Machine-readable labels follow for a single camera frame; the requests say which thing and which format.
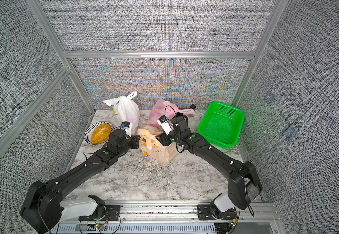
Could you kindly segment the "beige plastic bag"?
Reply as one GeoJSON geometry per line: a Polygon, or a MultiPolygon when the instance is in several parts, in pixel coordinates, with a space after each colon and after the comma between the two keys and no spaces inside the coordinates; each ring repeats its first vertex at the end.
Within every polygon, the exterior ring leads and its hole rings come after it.
{"type": "Polygon", "coordinates": [[[163,146],[160,141],[156,139],[161,133],[163,133],[163,131],[150,125],[146,125],[137,130],[137,134],[140,136],[139,148],[143,154],[166,164],[171,161],[178,152],[175,143],[172,143],[170,146],[163,146]]]}

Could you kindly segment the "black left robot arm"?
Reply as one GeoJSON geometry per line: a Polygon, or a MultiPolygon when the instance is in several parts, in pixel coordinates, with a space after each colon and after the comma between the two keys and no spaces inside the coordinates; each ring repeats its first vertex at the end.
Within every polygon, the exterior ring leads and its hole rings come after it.
{"type": "Polygon", "coordinates": [[[115,130],[108,142],[77,167],[45,183],[34,182],[24,199],[20,216],[39,234],[50,231],[60,221],[66,208],[63,199],[89,178],[99,174],[131,149],[139,148],[140,136],[129,136],[125,130],[115,130]]]}

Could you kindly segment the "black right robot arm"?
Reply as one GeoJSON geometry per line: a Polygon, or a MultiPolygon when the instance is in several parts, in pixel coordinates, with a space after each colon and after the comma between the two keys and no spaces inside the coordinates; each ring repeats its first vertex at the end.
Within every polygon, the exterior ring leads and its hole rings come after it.
{"type": "Polygon", "coordinates": [[[163,146],[174,143],[181,153],[188,151],[216,168],[227,180],[227,192],[218,195],[210,203],[210,214],[216,220],[223,219],[235,209],[250,208],[252,201],[263,190],[257,170],[250,161],[242,163],[212,146],[203,136],[193,133],[188,127],[187,117],[177,116],[169,120],[166,116],[158,119],[164,130],[157,140],[163,146]]]}

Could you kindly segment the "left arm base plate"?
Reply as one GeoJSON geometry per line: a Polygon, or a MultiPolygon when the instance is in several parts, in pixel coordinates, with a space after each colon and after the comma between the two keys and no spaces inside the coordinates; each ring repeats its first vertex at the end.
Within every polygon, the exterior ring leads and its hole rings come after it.
{"type": "Polygon", "coordinates": [[[105,205],[99,206],[91,214],[87,216],[80,216],[79,221],[118,221],[120,214],[120,205],[105,205]]]}

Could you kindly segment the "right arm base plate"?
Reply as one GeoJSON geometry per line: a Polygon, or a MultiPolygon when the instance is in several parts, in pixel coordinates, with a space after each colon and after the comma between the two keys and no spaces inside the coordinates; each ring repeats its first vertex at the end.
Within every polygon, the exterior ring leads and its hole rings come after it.
{"type": "Polygon", "coordinates": [[[216,206],[211,204],[198,204],[195,209],[198,219],[206,220],[238,220],[238,214],[235,208],[229,209],[225,212],[219,211],[216,206]]]}

